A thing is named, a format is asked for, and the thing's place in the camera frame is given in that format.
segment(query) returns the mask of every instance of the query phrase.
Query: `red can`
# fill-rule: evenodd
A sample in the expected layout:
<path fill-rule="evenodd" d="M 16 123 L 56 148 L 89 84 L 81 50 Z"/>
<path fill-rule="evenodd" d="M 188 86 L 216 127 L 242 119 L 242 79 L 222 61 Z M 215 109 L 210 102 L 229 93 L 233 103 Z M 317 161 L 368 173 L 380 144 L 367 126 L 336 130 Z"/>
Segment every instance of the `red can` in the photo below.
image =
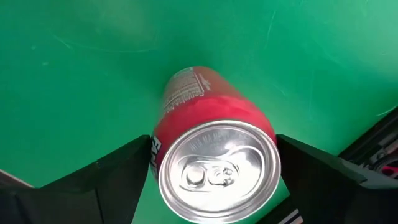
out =
<path fill-rule="evenodd" d="M 207 130 L 208 134 L 200 137 L 194 134 L 194 132 L 202 132 L 201 128 L 197 129 L 198 127 L 206 126 L 206 124 L 210 123 L 212 126 L 217 125 L 217 128 Z M 235 132 L 226 134 L 227 131 L 231 130 L 235 130 Z M 251 137 L 253 140 L 250 140 L 250 143 L 245 142 Z M 169 151 L 178 151 L 181 161 L 185 161 L 185 158 L 188 158 L 189 161 L 194 161 L 195 164 L 192 166 L 186 161 L 175 162 L 175 164 L 170 164 L 170 161 L 167 162 L 167 166 L 175 167 L 176 169 L 178 167 L 181 168 L 181 172 L 178 174 L 171 174 L 171 171 L 167 171 L 167 168 L 164 168 L 166 170 L 164 171 L 165 177 L 159 177 L 160 191 L 167 205 L 177 215 L 192 222 L 235 222 L 258 210 L 271 197 L 277 186 L 280 176 L 280 162 L 275 140 L 275 134 L 270 122 L 254 103 L 243 97 L 214 70 L 206 67 L 190 67 L 176 73 L 165 89 L 164 116 L 154 131 L 151 165 L 158 179 L 161 166 L 166 166 L 163 163 L 165 155 Z M 181 141 L 191 142 L 183 146 L 180 144 Z M 242 149 L 238 144 L 247 146 L 247 149 Z M 253 167 L 258 170 L 258 177 L 252 183 L 252 186 L 246 187 L 247 191 L 249 191 L 256 188 L 256 184 L 267 182 L 268 184 L 259 185 L 259 188 L 263 190 L 261 194 L 263 196 L 266 195 L 266 198 L 259 199 L 260 197 L 256 196 L 257 198 L 253 200 L 257 200 L 256 203 L 258 205 L 253 206 L 252 210 L 247 209 L 248 212 L 244 214 L 240 211 L 232 211 L 232 208 L 229 209 L 229 205 L 216 206 L 214 202 L 210 201 L 212 200 L 211 198 L 204 199 L 206 196 L 199 196 L 203 192 L 212 192 L 214 190 L 220 192 L 220 187 L 227 192 L 230 189 L 234 189 L 232 183 L 237 183 L 236 186 L 238 186 L 239 181 L 234 178 L 243 175 L 244 170 L 242 169 L 245 164 L 249 163 L 242 163 L 240 168 L 235 169 L 234 167 L 237 166 L 234 163 L 239 163 L 239 159 L 234 157 L 234 152 L 221 152 L 222 150 L 229 150 L 229 147 L 232 146 L 244 150 L 245 153 L 246 151 L 254 150 L 249 152 L 249 155 L 246 155 L 248 159 L 257 152 L 255 148 L 262 148 L 260 151 L 264 151 L 263 155 L 258 156 L 258 158 L 251 158 L 251 162 L 254 161 L 257 164 Z M 212 154 L 219 149 L 221 150 L 220 153 Z M 184 172 L 185 168 L 190 169 L 190 171 Z M 269 178 L 267 176 L 268 179 L 264 176 L 268 175 L 264 174 L 267 172 L 272 174 Z M 165 190 L 173 187 L 181 187 L 182 189 L 177 189 L 176 191 Z M 240 193 L 246 196 L 248 194 L 247 192 Z M 199 196 L 196 201 L 187 202 L 187 200 L 191 200 L 191 198 L 196 196 Z M 203 203 L 212 204 L 215 207 L 196 204 L 200 200 L 202 202 L 203 200 L 209 200 L 208 203 Z M 240 199 L 237 198 L 231 203 L 236 204 L 237 200 Z M 223 210 L 227 211 L 223 213 L 223 217 L 220 213 L 218 217 L 212 217 L 212 215 Z"/>

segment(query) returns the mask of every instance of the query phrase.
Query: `can lid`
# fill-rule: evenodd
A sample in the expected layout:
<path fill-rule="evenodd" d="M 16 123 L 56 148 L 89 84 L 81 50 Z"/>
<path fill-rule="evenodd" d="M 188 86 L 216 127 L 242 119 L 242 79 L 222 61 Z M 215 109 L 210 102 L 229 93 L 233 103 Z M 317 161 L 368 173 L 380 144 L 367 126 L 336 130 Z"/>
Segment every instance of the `can lid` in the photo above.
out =
<path fill-rule="evenodd" d="M 277 148 L 265 132 L 221 120 L 197 126 L 171 145 L 159 188 L 171 210 L 188 221 L 230 223 L 259 210 L 279 177 Z"/>

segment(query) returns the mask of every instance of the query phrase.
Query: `green background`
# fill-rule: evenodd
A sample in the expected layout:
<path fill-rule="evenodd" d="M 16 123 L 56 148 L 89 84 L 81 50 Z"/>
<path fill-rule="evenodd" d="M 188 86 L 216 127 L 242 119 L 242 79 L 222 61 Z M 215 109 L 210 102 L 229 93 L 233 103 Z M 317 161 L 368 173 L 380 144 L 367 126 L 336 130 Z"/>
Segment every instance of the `green background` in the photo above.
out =
<path fill-rule="evenodd" d="M 0 169 L 40 187 L 150 134 L 176 71 L 219 71 L 337 154 L 398 102 L 393 0 L 2 0 Z M 254 223 L 288 195 L 283 182 Z M 151 174 L 134 223 L 186 223 Z"/>

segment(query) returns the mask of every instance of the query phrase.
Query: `soda can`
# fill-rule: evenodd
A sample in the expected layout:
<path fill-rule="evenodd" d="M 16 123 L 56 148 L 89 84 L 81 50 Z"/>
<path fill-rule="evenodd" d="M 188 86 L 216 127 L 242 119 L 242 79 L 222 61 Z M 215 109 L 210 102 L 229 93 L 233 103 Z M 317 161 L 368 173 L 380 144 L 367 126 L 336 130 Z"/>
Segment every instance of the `soda can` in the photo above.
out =
<path fill-rule="evenodd" d="M 242 220 L 277 188 L 280 160 L 270 122 L 210 68 L 186 68 L 170 79 L 152 141 L 163 200 L 190 222 Z"/>

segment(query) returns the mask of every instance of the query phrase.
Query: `black plastic part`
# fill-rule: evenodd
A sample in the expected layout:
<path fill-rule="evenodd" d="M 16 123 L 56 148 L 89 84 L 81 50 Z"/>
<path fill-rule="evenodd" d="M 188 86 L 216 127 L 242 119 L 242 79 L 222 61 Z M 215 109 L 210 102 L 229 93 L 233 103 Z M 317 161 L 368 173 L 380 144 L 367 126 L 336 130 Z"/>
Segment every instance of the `black plastic part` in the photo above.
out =
<path fill-rule="evenodd" d="M 305 223 L 397 222 L 398 181 L 287 136 L 277 140 L 282 178 Z"/>
<path fill-rule="evenodd" d="M 371 129 L 366 131 L 360 138 L 355 140 L 348 146 L 339 157 L 350 161 L 354 164 L 360 165 L 366 162 L 370 156 L 377 153 L 380 147 L 383 146 L 391 134 L 398 132 L 398 108 L 394 108 L 383 119 L 376 123 Z M 259 224 L 273 224 L 279 223 L 284 218 L 289 217 L 297 209 L 293 203 L 292 197 L 287 197 L 276 208 L 262 217 L 257 223 Z M 293 215 L 290 219 L 297 218 L 299 214 Z"/>
<path fill-rule="evenodd" d="M 150 147 L 150 136 L 141 136 L 40 189 L 0 188 L 0 223 L 130 224 Z"/>

